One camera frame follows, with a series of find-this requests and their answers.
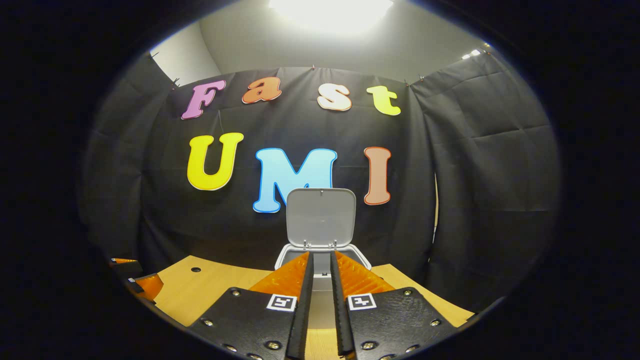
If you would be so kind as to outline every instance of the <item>black fabric backdrop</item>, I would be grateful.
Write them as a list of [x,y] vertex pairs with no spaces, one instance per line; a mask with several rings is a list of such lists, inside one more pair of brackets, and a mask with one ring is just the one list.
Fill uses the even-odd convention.
[[[281,79],[282,95],[243,104],[252,81]],[[196,119],[180,115],[195,85],[224,79]],[[323,83],[351,91],[349,111],[316,102]],[[398,116],[378,112],[366,88],[397,94]],[[234,173],[213,192],[186,177],[189,141],[211,135],[208,174],[220,164],[223,133],[240,132]],[[370,146],[389,149],[383,205],[364,204]],[[192,254],[273,269],[287,243],[285,206],[256,213],[259,149],[279,147],[299,170],[308,152],[335,150],[333,186],[358,197],[353,241],[372,265],[391,263],[431,291],[480,311],[505,295],[550,239],[558,174],[554,139],[527,85],[493,56],[459,61],[411,86],[334,69],[279,68],[225,74],[172,90],[154,61],[142,58],[114,87],[91,134],[81,209],[91,239],[107,257],[139,259],[159,271]],[[435,217],[434,172],[440,214]]]

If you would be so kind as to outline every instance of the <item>letter m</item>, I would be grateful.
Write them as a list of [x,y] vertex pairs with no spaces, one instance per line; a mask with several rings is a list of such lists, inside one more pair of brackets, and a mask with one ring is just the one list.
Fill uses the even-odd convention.
[[258,150],[255,157],[262,163],[260,176],[260,195],[253,203],[253,209],[259,213],[277,213],[280,203],[275,199],[278,188],[284,204],[287,196],[297,188],[331,188],[332,166],[338,154],[333,150],[314,149],[295,172],[291,162],[282,149],[269,148]]

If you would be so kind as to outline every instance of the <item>yellow letter u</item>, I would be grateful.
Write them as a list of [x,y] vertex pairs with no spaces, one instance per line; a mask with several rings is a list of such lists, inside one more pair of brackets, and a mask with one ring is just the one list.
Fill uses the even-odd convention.
[[236,148],[243,138],[244,135],[241,133],[227,133],[220,137],[223,144],[220,169],[213,175],[204,172],[204,159],[207,156],[207,148],[213,143],[213,136],[203,135],[191,139],[191,154],[187,164],[187,178],[191,185],[199,190],[218,190],[225,186],[231,179],[236,161]]

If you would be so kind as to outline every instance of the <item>ceiling light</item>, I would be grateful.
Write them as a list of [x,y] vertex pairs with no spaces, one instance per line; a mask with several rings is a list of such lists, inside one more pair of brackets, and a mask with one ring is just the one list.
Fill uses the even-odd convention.
[[299,28],[341,35],[360,33],[380,20],[390,0],[270,0],[269,7]]

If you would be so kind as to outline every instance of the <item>wooden table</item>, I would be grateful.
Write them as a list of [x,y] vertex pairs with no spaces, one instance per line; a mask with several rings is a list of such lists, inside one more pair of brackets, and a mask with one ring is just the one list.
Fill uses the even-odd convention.
[[[199,272],[191,268],[198,267]],[[413,286],[438,310],[453,326],[464,324],[473,315],[438,297],[418,285],[392,265],[371,268],[376,275],[384,278],[395,288]],[[241,268],[188,256],[158,274],[164,282],[163,289],[154,299],[156,306],[182,325],[191,325],[222,295],[232,287],[250,288],[271,272]],[[307,360],[339,360],[337,355],[335,329],[309,329],[307,333]]]

